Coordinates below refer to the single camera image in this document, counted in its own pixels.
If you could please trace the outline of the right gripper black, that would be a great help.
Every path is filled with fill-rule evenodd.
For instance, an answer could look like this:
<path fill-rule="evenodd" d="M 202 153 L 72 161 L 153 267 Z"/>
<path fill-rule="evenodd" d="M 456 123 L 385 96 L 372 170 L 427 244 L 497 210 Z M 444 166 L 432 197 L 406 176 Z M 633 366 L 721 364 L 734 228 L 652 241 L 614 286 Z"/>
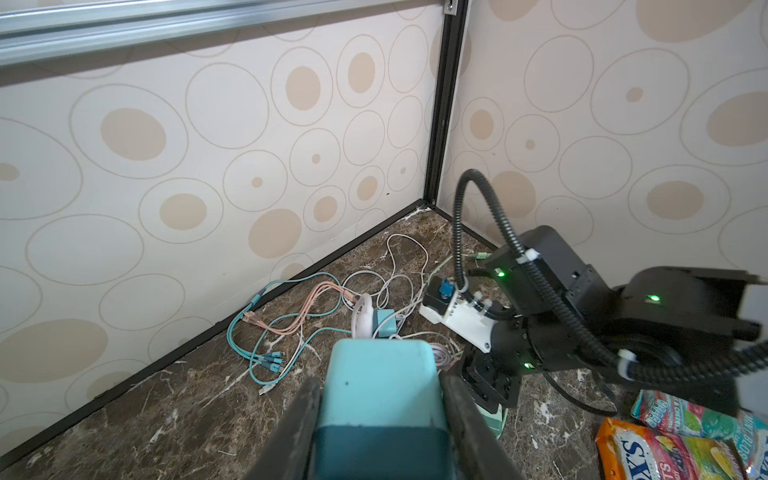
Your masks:
<path fill-rule="evenodd" d="M 539 253 L 535 265 L 567 309 L 599 335 L 618 301 L 618 292 L 593 266 L 582 261 L 554 228 L 539 226 L 523 233 L 520 240 Z M 490 351 L 483 353 L 473 347 L 461 360 L 461 377 L 484 409 L 516 407 L 525 375 L 577 369 L 581 359 L 597 362 L 557 317 L 508 246 L 470 269 L 467 276 L 494 280 L 506 297 L 505 305 L 494 302 L 486 313 L 495 321 Z"/>

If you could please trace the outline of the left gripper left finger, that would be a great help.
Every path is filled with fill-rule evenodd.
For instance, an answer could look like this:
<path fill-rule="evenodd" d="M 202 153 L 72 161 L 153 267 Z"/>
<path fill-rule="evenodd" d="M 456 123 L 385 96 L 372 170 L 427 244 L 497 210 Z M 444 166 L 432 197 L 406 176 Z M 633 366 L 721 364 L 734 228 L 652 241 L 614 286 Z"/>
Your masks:
<path fill-rule="evenodd" d="M 305 380 L 245 474 L 245 480 L 307 479 L 321 404 L 321 380 Z"/>

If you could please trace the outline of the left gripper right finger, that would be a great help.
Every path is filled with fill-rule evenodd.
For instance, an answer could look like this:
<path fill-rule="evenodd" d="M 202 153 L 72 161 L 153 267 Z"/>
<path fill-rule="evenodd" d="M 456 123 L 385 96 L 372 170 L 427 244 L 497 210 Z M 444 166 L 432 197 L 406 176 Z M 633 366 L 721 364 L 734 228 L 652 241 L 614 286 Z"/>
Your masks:
<path fill-rule="evenodd" d="M 483 419 L 468 387 L 442 372 L 440 386 L 461 479 L 524 479 Z"/>

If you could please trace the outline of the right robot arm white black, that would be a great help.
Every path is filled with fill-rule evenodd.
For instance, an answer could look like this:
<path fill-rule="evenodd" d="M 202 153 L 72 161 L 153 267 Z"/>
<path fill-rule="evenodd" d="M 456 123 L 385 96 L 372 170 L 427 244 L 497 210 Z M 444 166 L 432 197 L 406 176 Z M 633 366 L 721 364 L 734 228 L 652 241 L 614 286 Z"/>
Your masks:
<path fill-rule="evenodd" d="M 760 338 L 761 325 L 739 316 L 748 285 L 758 282 L 746 271 L 652 267 L 611 288 L 552 227 L 539 226 L 520 239 L 539 253 L 535 263 L 565 307 L 612 353 L 625 349 L 646 366 L 681 367 L 723 357 L 737 342 Z M 578 340 L 509 247 L 494 252 L 482 273 L 497 282 L 511 305 L 491 309 L 500 319 L 486 342 L 489 352 L 470 347 L 458 366 L 483 407 L 516 407 L 525 375 L 587 368 L 608 383 L 639 387 Z"/>

